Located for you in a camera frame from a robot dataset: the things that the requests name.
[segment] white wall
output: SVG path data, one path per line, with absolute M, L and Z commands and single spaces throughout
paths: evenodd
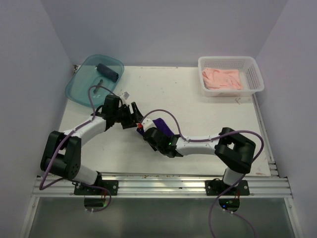
M 257 57 L 260 109 L 306 237 L 316 237 L 317 1 L 289 0 Z
M 252 56 L 287 0 L 42 0 L 73 63 L 104 54 L 125 65 L 193 65 Z
M 39 0 L 0 1 L 0 237 L 18 237 L 72 65 Z

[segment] white table surface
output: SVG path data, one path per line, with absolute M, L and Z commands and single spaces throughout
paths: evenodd
M 136 67 L 127 66 L 115 93 L 128 92 L 128 103 L 136 102 L 145 115 L 154 109 L 166 109 L 179 121 L 185 135 L 209 135 L 223 127 L 252 130 L 260 133 L 251 97 L 207 98 L 203 95 L 196 67 Z M 92 109 L 68 100 L 60 131 L 71 129 L 86 120 Z M 177 134 L 173 119 L 157 112 L 151 119 L 161 117 Z M 256 143 L 260 141 L 245 134 Z M 249 176 L 270 176 L 265 151 L 253 163 Z M 115 124 L 82 148 L 81 163 L 99 172 L 223 175 L 226 165 L 212 155 L 190 155 L 169 158 L 154 151 L 136 132 L 123 130 Z

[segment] metal extrusion bar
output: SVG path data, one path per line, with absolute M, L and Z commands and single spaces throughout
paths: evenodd
M 104 180 L 119 181 L 116 197 L 124 198 L 214 198 L 215 196 L 206 196 L 205 181 L 215 178 L 221 179 L 221 177 L 202 176 L 103 175 Z M 50 176 L 47 182 L 55 179 L 56 177 Z M 292 197 L 286 178 L 245 177 L 245 179 L 250 189 L 250 196 L 245 198 Z M 74 186 L 69 181 L 58 182 L 43 191 L 39 190 L 40 181 L 37 179 L 33 190 L 35 197 L 75 197 Z
M 288 212 L 288 216 L 289 216 L 290 222 L 292 224 L 295 238 L 304 238 L 305 236 L 303 233 L 303 229 L 300 225 L 299 218 L 298 218 L 297 213 L 295 211 L 293 199 L 285 198 L 284 200 L 285 200 L 285 205 L 286 205 L 286 209 Z
M 39 204 L 39 200 L 40 198 L 38 197 L 31 197 L 29 208 L 26 212 L 24 223 L 20 231 L 20 235 L 19 235 L 20 238 L 29 237 L 29 233 L 32 228 L 32 224 L 33 224 L 35 213 Z

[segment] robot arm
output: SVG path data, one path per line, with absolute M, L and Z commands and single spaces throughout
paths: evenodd
M 218 135 L 168 136 L 163 130 L 158 129 L 149 118 L 142 121 L 143 116 L 134 102 L 131 104 L 131 108 L 132 110 L 123 97 L 107 95 L 104 105 L 99 107 L 96 114 L 92 115 L 86 122 L 72 130 L 53 131 L 49 135 L 45 147 L 41 170 L 46 171 L 58 145 L 71 133 L 55 157 L 50 173 L 70 181 L 102 187 L 101 174 L 81 165 L 81 147 L 115 123 L 121 123 L 123 129 L 137 126 L 139 129 L 143 129 L 144 140 L 154 150 L 158 150 L 171 158 L 191 154 L 217 155 L 228 166 L 223 176 L 223 182 L 227 185 L 233 185 L 242 175 L 250 172 L 256 145 L 241 134 L 218 139 Z M 232 129 L 225 127 L 219 135 L 232 131 Z M 230 149 L 228 145 L 232 143 L 234 146 L 233 149 Z
M 143 116 L 134 102 L 131 107 L 132 112 L 123 97 L 107 95 L 101 112 L 98 108 L 96 115 L 83 124 L 64 132 L 51 132 L 41 160 L 41 170 L 46 171 L 60 142 L 72 133 L 55 157 L 50 173 L 70 181 L 100 186 L 101 174 L 81 165 L 81 147 L 116 122 L 121 123 L 123 129 L 136 127 Z
M 241 176 L 248 174 L 254 157 L 255 143 L 241 134 L 229 135 L 216 139 L 219 135 L 227 134 L 234 130 L 224 127 L 219 135 L 207 136 L 166 136 L 155 127 L 151 127 L 151 120 L 142 123 L 144 140 L 154 150 L 171 158 L 191 154 L 217 155 L 228 168 L 223 176 L 226 185 L 233 185 Z

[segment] glass panel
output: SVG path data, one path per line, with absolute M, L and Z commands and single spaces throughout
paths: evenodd
M 210 198 L 114 198 L 104 211 L 84 211 L 83 198 L 41 198 L 30 232 L 38 237 L 109 238 L 204 238 L 208 227 Z M 237 213 L 255 227 L 259 238 L 293 238 L 284 199 L 242 199 Z M 242 219 L 212 213 L 218 238 L 252 238 Z

